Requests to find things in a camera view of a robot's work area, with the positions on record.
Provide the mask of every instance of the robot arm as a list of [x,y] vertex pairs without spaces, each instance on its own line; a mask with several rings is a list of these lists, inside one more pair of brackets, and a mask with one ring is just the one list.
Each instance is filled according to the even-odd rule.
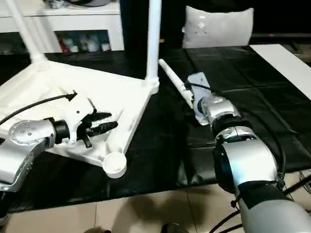
[[115,127],[109,113],[97,113],[92,102],[76,95],[64,114],[64,120],[48,118],[24,120],[14,124],[0,145],[0,191],[17,192],[30,171],[34,159],[55,144],[74,143],[82,139],[92,147],[90,136],[105,133]]
[[[208,86],[202,77],[190,76],[188,81]],[[191,91],[196,118],[209,123],[215,136],[216,178],[220,187],[235,194],[245,232],[311,233],[309,214],[277,187],[275,158],[251,124],[226,98],[195,85]]]

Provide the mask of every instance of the black mat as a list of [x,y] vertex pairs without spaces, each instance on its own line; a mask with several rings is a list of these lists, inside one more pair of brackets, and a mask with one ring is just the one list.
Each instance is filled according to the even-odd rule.
[[[189,53],[212,88],[224,91],[237,106],[260,114],[272,127],[284,147],[288,172],[311,168],[309,99],[250,47],[192,49]],[[192,69],[182,50],[160,56],[181,79],[187,79]],[[145,61],[124,52],[49,54],[48,58],[135,78],[145,76]],[[28,63],[26,56],[0,56],[1,81]],[[122,178],[109,179],[100,167],[45,152],[34,162],[10,212],[215,183],[214,138],[209,126],[196,122],[161,68],[159,77],[159,93],[151,97],[133,137],[126,154],[128,170]],[[246,117],[258,136],[276,149],[263,126]]]

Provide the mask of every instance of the white stand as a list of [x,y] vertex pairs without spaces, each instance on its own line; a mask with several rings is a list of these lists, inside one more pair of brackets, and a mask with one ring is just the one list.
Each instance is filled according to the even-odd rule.
[[148,55],[146,82],[152,87],[152,94],[159,91],[158,58],[161,26],[162,0],[149,0]]
[[[111,178],[126,171],[125,153],[152,94],[158,91],[157,60],[161,19],[161,0],[150,0],[147,76],[145,80],[48,61],[40,53],[23,21],[15,0],[6,0],[16,20],[32,63],[0,86],[0,118],[39,100],[72,93],[75,90],[92,100],[98,112],[109,112],[118,127],[91,138],[93,148],[82,141],[56,145],[49,151],[81,160],[104,169]],[[62,119],[66,99],[36,106],[16,115],[0,126],[5,138],[10,127],[21,120]]]

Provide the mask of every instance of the shelf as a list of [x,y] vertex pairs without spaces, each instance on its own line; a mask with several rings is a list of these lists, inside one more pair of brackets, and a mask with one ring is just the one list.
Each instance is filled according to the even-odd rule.
[[[24,16],[120,15],[118,0],[99,7],[72,6],[60,9],[47,8],[43,0],[17,0],[17,3]],[[0,17],[11,17],[5,1],[0,1]]]

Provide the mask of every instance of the white tube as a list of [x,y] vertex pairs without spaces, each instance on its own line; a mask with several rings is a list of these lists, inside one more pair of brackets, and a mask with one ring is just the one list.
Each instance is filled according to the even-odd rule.
[[6,3],[8,4],[11,10],[13,18],[15,19],[15,22],[19,29],[19,33],[28,49],[31,61],[35,62],[38,60],[46,60],[44,54],[40,52],[40,50],[35,44],[35,41],[32,39],[31,34],[27,29],[27,25],[24,22],[23,15],[18,5],[16,4],[15,0],[6,0]]
[[181,96],[185,99],[190,108],[193,108],[192,104],[192,92],[187,90],[183,81],[177,76],[177,74],[170,68],[170,66],[163,60],[159,60],[160,66],[163,68],[167,76],[170,78],[174,86],[177,88]]
[[149,0],[148,55],[145,80],[154,88],[152,94],[157,93],[159,89],[157,62],[159,59],[161,4],[162,0]]

